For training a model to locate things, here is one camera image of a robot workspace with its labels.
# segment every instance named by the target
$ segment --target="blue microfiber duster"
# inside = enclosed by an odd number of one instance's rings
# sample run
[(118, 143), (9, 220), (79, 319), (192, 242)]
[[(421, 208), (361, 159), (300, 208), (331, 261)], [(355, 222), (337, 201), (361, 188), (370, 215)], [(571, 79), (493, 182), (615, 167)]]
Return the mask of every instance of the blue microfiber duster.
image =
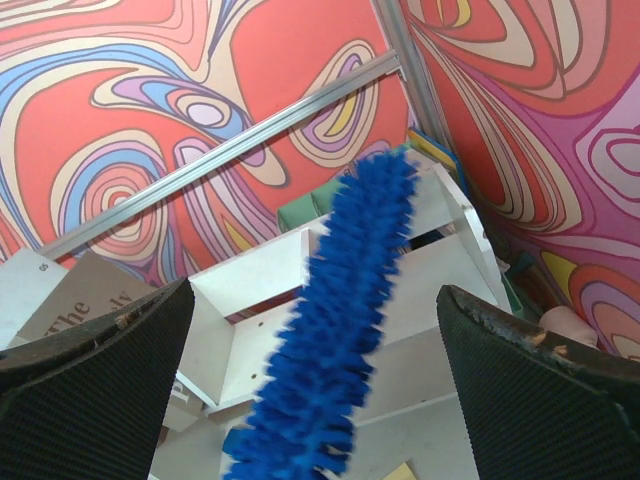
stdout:
[(284, 343), (270, 358), (273, 378), (240, 432), (226, 480), (320, 480), (347, 469), (354, 426), (380, 344), (380, 308), (407, 245), (415, 169), (403, 152), (378, 154), (341, 178), (329, 234), (309, 260)]

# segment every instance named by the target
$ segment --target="psychedelic wallpaper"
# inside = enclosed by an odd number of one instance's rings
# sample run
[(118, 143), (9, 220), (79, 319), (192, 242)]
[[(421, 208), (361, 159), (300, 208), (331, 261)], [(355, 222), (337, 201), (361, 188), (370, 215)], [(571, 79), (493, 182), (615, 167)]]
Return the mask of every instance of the psychedelic wallpaper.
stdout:
[(401, 4), (516, 283), (640, 360), (640, 2)]
[[(0, 260), (386, 49), (369, 0), (0, 2)], [(276, 235), (279, 206), (402, 143), (412, 118), (385, 78), (89, 248), (153, 285), (192, 274)]]

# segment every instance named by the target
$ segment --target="book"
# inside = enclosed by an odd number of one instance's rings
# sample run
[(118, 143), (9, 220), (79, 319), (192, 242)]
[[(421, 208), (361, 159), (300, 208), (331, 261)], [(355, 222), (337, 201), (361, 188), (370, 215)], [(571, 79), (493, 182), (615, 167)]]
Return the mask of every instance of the book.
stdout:
[[(38, 262), (35, 258), (29, 257), (30, 270), (33, 270), (34, 266), (41, 268), (42, 265), (47, 265), (44, 269), (46, 274), (48, 271), (57, 271), (57, 268), (62, 268), (55, 262), (45, 262), (42, 257)], [(26, 268), (27, 263), (22, 261), (20, 265)], [(29, 280), (31, 276), (25, 276), (25, 278), (24, 282), (29, 283), (23, 282), (24, 285), (20, 288), (3, 291), (3, 305), (14, 295), (23, 294), (28, 297), (33, 293), (33, 283)], [(18, 322), (21, 327), (9, 342), (10, 347), (55, 335), (87, 320), (118, 310), (155, 290), (154, 287), (138, 280), (115, 263), (91, 250), (85, 252), (71, 270), (68, 272), (65, 270), (63, 276), (58, 273), (55, 278), (57, 280), (55, 285), (53, 281), (47, 283), (48, 286), (53, 286), (52, 289), (40, 287), (36, 289), (37, 295), (34, 297), (34, 302), (40, 304), (28, 320)], [(43, 299), (45, 291), (49, 293)], [(201, 416), (202, 407), (203, 402), (181, 382), (175, 380), (163, 425), (181, 432)]]

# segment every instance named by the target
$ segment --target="white cardboard box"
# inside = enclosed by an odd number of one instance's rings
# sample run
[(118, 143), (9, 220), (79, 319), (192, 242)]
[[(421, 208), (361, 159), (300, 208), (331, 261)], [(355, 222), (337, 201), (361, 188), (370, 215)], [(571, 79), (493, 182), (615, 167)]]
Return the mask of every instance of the white cardboard box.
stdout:
[[(500, 271), (473, 206), (441, 165), (424, 166), (412, 236), (443, 227), (451, 232), (407, 253), (398, 263), (392, 300), (384, 312), (385, 337), (369, 359), (376, 367), (367, 406), (353, 417), (356, 453), (348, 480), (378, 480), (409, 461), (418, 478), (477, 478), (464, 419), (456, 398), (436, 312), (442, 285), (458, 285), (510, 312)], [(254, 399), (278, 348), (275, 334), (294, 302), (230, 325), (225, 317), (307, 281), (306, 258), (326, 233), (315, 219), (226, 262), (190, 277), (196, 308), (179, 377), (208, 411), (222, 415)], [(168, 438), (152, 466), (160, 480), (209, 478), (229, 458), (219, 450), (230, 423), (200, 420), (183, 436)], [(201, 445), (208, 445), (203, 454)], [(179, 467), (180, 458), (184, 458)]]
[(66, 268), (26, 248), (0, 266), (0, 350), (9, 347), (66, 274)]

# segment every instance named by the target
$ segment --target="white wooden shelf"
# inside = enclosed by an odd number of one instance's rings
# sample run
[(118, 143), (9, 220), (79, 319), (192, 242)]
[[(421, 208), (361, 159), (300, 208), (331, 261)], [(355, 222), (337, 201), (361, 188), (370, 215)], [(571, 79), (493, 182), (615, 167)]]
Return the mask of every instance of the white wooden shelf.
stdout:
[[(411, 412), (455, 397), (436, 316), (442, 285), (458, 285), (510, 312), (491, 245), (475, 210), (441, 165), (415, 151), (409, 156), (419, 165), (420, 175), (412, 236), (446, 225), (453, 226), (453, 233), (399, 261), (401, 274), (384, 309), (383, 345), (369, 359), (376, 367), (372, 393), (367, 407), (354, 416), (360, 429), (378, 428), (397, 415), (410, 418)], [(196, 309), (178, 380), (207, 404), (208, 413), (221, 414), (251, 401), (269, 380), (266, 360), (278, 348), (275, 334), (289, 320), (295, 301), (236, 325), (225, 317), (303, 285), (307, 258), (318, 238), (327, 233), (326, 219), (316, 219), (190, 278)], [(359, 471), (360, 464), (354, 465), (354, 471)], [(364, 473), (354, 475), (348, 478), (370, 478)]]
[[(237, 418), (221, 422), (202, 418), (182, 434), (170, 432), (154, 458), (154, 480), (222, 478), (231, 464), (221, 452), (222, 442), (237, 423)], [(349, 470), (341, 480), (382, 480), (404, 462), (421, 480), (478, 478), (455, 396), (358, 427), (355, 447)]]

